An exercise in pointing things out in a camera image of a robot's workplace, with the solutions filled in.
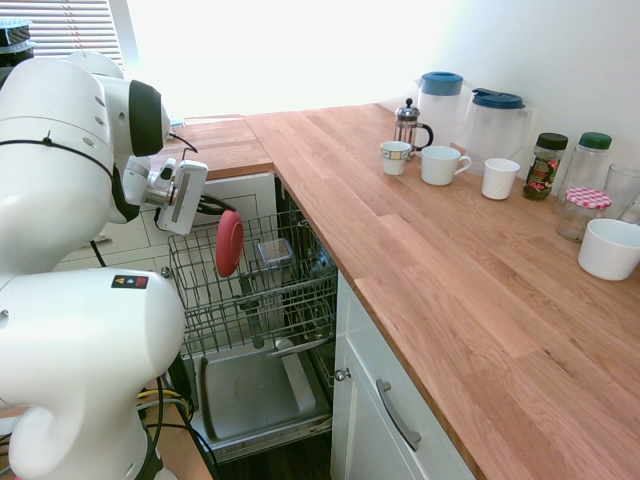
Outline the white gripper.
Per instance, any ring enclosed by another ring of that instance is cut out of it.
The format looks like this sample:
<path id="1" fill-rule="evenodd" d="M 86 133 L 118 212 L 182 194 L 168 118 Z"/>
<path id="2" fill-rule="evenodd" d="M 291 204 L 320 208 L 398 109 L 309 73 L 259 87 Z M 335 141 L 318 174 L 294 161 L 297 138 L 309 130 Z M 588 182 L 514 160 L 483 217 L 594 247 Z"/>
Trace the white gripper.
<path id="1" fill-rule="evenodd" d="M 236 210 L 224 200 L 202 194 L 207 175 L 208 167 L 204 163 L 184 160 L 179 164 L 170 202 L 161 208 L 158 217 L 160 229 L 187 235 L 191 230 L 196 210 L 205 215 L 219 215 L 220 211 Z"/>

